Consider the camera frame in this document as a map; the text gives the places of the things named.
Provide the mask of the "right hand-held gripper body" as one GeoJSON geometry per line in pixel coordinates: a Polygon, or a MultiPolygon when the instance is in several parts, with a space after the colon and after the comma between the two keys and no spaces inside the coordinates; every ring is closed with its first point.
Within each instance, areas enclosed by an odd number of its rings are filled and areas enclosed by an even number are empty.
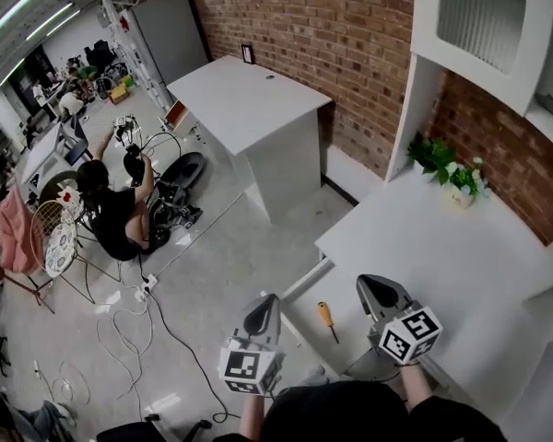
{"type": "Polygon", "coordinates": [[[442,325],[431,308],[402,311],[377,331],[368,335],[371,346],[383,351],[400,366],[407,365],[428,353],[442,333],[442,325]]]}

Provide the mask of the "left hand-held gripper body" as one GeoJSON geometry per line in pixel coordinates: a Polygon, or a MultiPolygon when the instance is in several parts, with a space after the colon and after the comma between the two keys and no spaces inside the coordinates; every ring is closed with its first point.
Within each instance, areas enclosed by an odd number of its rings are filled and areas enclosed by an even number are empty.
{"type": "Polygon", "coordinates": [[[277,384],[284,358],[274,345],[231,336],[220,349],[218,375],[233,393],[268,397],[277,384]]]}

